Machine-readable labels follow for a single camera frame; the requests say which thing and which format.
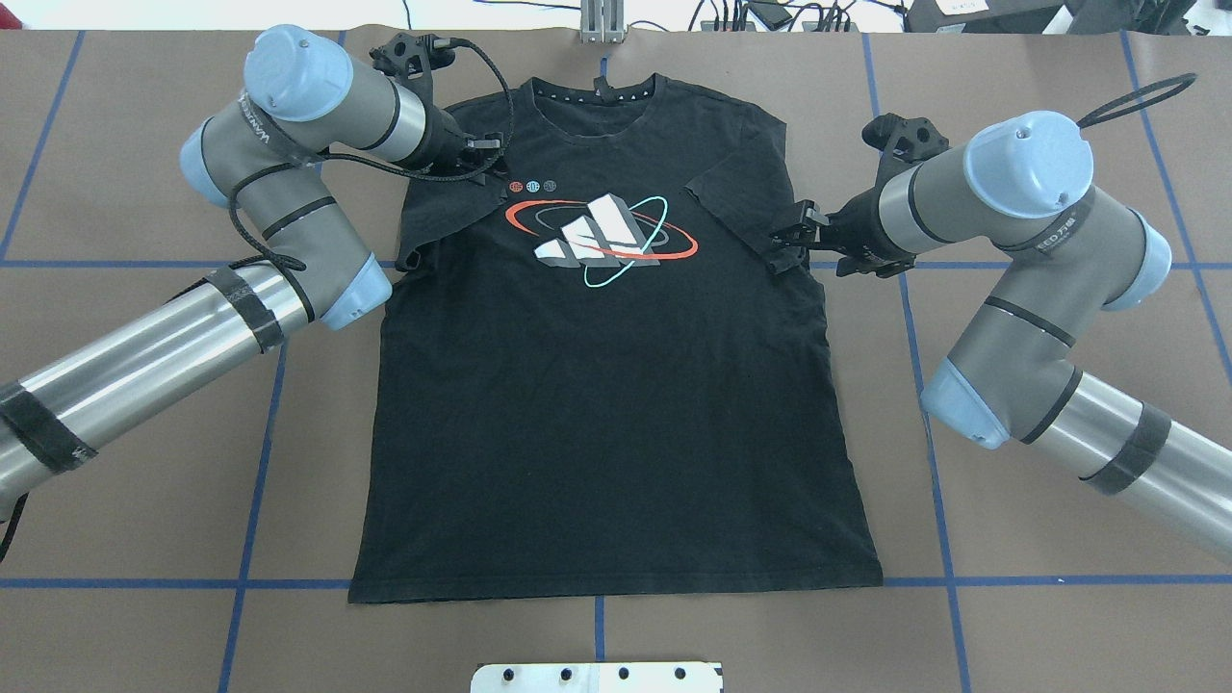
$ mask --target blue joint cap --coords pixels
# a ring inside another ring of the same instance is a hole
[[[214,179],[209,178],[209,171],[206,170],[206,157],[201,153],[201,133],[206,129],[206,123],[208,122],[206,121],[197,126],[197,129],[192,131],[184,147],[180,147],[180,173],[184,174],[188,185],[208,200],[211,205],[225,207],[227,196],[223,195],[222,190],[218,190]]]
[[[1057,215],[1087,194],[1095,175],[1090,144],[1078,126],[1053,111],[1031,111],[986,127],[962,153],[967,185],[1008,216]]]
[[[1147,237],[1146,250],[1142,254],[1142,266],[1138,268],[1137,276],[1133,277],[1125,293],[1104,303],[1103,310],[1105,311],[1125,311],[1137,306],[1143,298],[1163,286],[1163,281],[1168,279],[1168,271],[1172,269],[1172,247],[1168,245],[1168,240],[1148,224],[1147,219],[1137,210],[1130,211],[1142,222],[1142,231]]]
[[[341,46],[293,25],[261,32],[244,60],[244,88],[276,118],[314,121],[342,102],[355,65]]]
[[[377,256],[368,254],[368,260],[338,301],[320,317],[320,322],[330,329],[342,329],[388,301],[392,293],[393,286],[377,263]]]
[[[997,418],[984,398],[950,359],[941,361],[931,382],[920,396],[924,411],[945,422],[963,438],[995,450],[1009,440],[1009,430]]]

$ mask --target metal plate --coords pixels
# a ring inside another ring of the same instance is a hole
[[[471,693],[723,693],[717,662],[484,665]]]

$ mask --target black tape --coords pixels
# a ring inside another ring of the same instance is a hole
[[[1142,402],[1138,425],[1133,428],[1121,450],[1101,470],[1082,480],[1104,496],[1115,496],[1125,491],[1159,459],[1159,450],[1163,450],[1170,432],[1172,418]]]
[[[915,219],[915,226],[920,227],[920,231],[924,232],[924,236],[931,238],[933,240],[936,240],[938,243],[945,243],[946,245],[949,245],[954,242],[946,240],[940,236],[933,233],[933,229],[930,229],[928,224],[924,223],[924,219],[920,218],[919,210],[915,208],[915,176],[919,175],[922,168],[923,166],[915,166],[915,170],[912,171],[912,179],[907,181],[907,208],[912,211],[912,218]]]
[[[389,88],[393,89],[393,118],[389,120],[389,127],[386,128],[384,133],[377,138],[376,142],[368,144],[367,147],[360,147],[360,152],[368,152],[376,149],[384,144],[386,139],[393,134],[393,131],[398,127],[398,118],[402,117],[402,99],[398,96],[398,85],[389,83]]]
[[[1052,337],[1056,337],[1058,340],[1061,340],[1062,343],[1064,343],[1066,346],[1073,346],[1074,342],[1077,342],[1077,339],[1074,339],[1074,337],[1072,334],[1069,334],[1068,332],[1066,332],[1066,330],[1061,329],[1060,327],[1052,324],[1047,319],[1041,318],[1040,316],[1032,313],[1031,311],[1027,311],[1023,306],[1019,306],[1016,303],[1010,303],[1009,301],[1007,301],[1004,298],[998,298],[995,296],[989,296],[988,298],[984,298],[984,306],[992,306],[993,308],[1000,308],[1002,311],[1005,311],[1007,313],[1014,316],[1015,318],[1026,321],[1026,322],[1034,324],[1035,327],[1042,329],[1044,332],[1047,332]]]
[[[1078,200],[1071,205],[1066,211],[1061,212],[1057,218],[1052,219],[1052,223],[1040,233],[1032,236],[1029,240],[1023,243],[1016,243],[1014,245],[997,245],[999,250],[1005,253],[1016,253],[1019,250],[1026,250],[1027,248],[1035,248],[1045,255],[1052,254],[1057,248],[1061,248],[1069,242],[1071,238],[1078,233],[1078,228],[1082,227],[1087,217],[1090,216],[1090,211],[1095,208],[1095,189],[1092,187],[1082,200]]]
[[[1082,369],[1076,367],[1074,372],[1069,375],[1069,382],[1066,383],[1066,388],[1061,391],[1061,396],[1057,397],[1057,401],[1052,403],[1052,408],[1048,409],[1048,413],[1044,414],[1044,418],[1040,419],[1040,423],[1031,429],[1031,433],[1023,437],[1021,440],[1024,444],[1030,445],[1031,443],[1035,443],[1035,440],[1044,435],[1044,432],[1052,425],[1052,422],[1057,420],[1057,414],[1060,414],[1061,409],[1064,409],[1066,404],[1069,403],[1069,398],[1074,396],[1080,380]]]
[[[334,200],[331,195],[326,195],[325,197],[322,197],[319,200],[313,200],[312,202],[308,202],[303,207],[299,207],[298,210],[291,212],[290,215],[265,227],[265,231],[261,232],[261,238],[269,240],[274,238],[275,233],[278,233],[280,231],[307,217],[308,215],[315,212],[317,210],[336,203],[338,200]]]
[[[53,474],[73,471],[99,454],[16,381],[0,385],[0,422]]]
[[[212,284],[230,302],[239,317],[244,318],[244,323],[253,330],[253,337],[261,346],[262,354],[286,340],[278,318],[265,307],[265,303],[253,291],[253,286],[235,274],[235,270],[218,268],[206,275],[206,281]]]

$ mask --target black t-shirt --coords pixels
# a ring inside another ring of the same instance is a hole
[[[508,176],[410,185],[351,602],[881,583],[824,293],[768,236],[785,134],[662,75],[531,80]]]

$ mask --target t-shirt sleeve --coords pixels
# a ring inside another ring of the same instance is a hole
[[[745,118],[738,147],[685,184],[707,212],[776,274],[807,261],[803,249],[782,247],[770,238],[776,213],[795,202],[786,143],[786,123],[759,111]]]
[[[467,102],[447,109],[468,132],[490,132],[504,111],[484,102]],[[399,248],[394,266],[408,271],[418,266],[416,250],[467,228],[496,211],[509,197],[505,181],[492,173],[471,180],[439,182],[411,179],[402,205]]]

